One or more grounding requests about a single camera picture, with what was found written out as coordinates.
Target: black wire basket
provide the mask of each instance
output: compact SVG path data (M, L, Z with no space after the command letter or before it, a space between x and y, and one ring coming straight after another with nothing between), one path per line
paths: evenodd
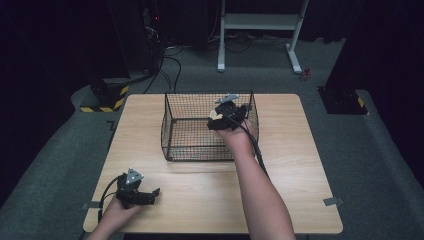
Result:
M231 92L237 106L246 105L246 118L259 138L259 120L252 91ZM168 161L229 161L231 152L214 130L209 130L208 118L226 93L168 92L165 93L165 114L161 129L161 147Z

